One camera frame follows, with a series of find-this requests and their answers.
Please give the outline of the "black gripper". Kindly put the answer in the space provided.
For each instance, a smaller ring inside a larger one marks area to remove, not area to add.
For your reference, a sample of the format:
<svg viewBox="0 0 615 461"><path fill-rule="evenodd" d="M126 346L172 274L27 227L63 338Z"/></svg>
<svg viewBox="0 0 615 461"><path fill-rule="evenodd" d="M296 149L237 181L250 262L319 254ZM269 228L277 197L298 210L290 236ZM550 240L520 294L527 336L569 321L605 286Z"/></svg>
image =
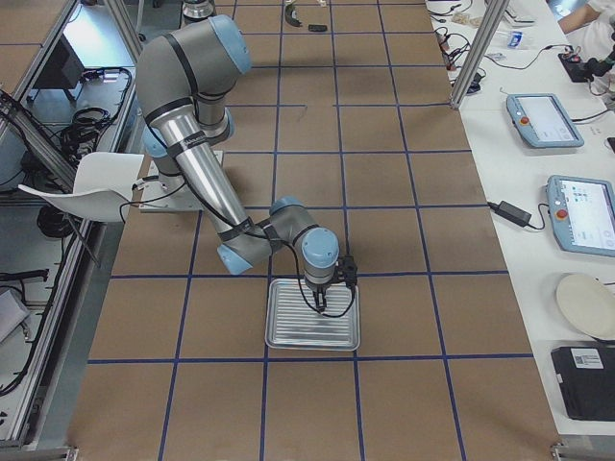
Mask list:
<svg viewBox="0 0 615 461"><path fill-rule="evenodd" d="M312 293L316 311L326 310L326 291L332 284L339 283L338 269L307 268L304 275L305 283Z"/></svg>

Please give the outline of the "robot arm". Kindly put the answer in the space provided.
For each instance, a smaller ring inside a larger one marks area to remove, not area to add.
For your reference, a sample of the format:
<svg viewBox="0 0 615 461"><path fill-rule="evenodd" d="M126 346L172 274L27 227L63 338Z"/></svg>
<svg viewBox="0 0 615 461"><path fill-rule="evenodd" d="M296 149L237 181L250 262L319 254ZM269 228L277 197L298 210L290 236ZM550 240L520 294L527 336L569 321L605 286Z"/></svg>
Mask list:
<svg viewBox="0 0 615 461"><path fill-rule="evenodd" d="M226 15L211 16L159 36L144 46L135 68L135 89L146 125L166 145L160 173L181 176L208 213L221 244L218 255L239 275L287 247L309 288L308 306L327 308L327 289L342 280L339 243L293 197L275 202L269 217L254 222L215 157L212 145L233 131L226 94L251 68L246 42Z"/></svg>

